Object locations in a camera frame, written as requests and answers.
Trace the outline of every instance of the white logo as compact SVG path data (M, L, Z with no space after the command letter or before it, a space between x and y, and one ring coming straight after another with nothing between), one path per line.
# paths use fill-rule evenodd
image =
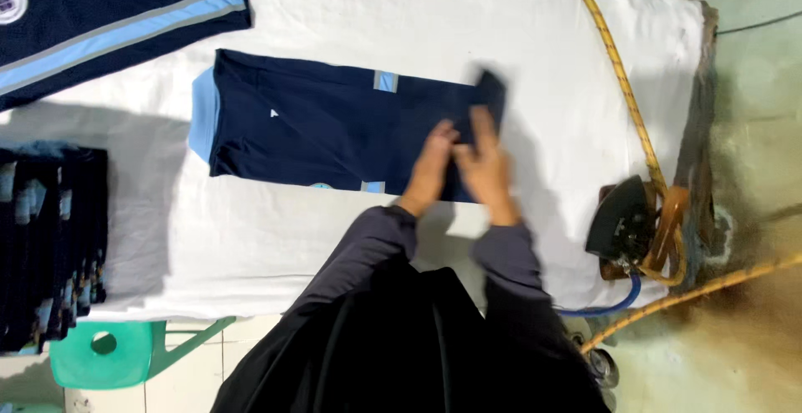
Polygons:
M0 0L0 25L14 23L27 9L28 0Z

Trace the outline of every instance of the tiled floor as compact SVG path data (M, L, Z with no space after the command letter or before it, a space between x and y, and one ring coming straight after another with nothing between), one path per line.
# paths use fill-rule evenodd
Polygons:
M280 316L242 318L144 385L124 390L65 390L66 413L199 413L209 411L217 390L237 363ZM206 322L172 321L168 329L201 329ZM169 334L177 346L187 336Z

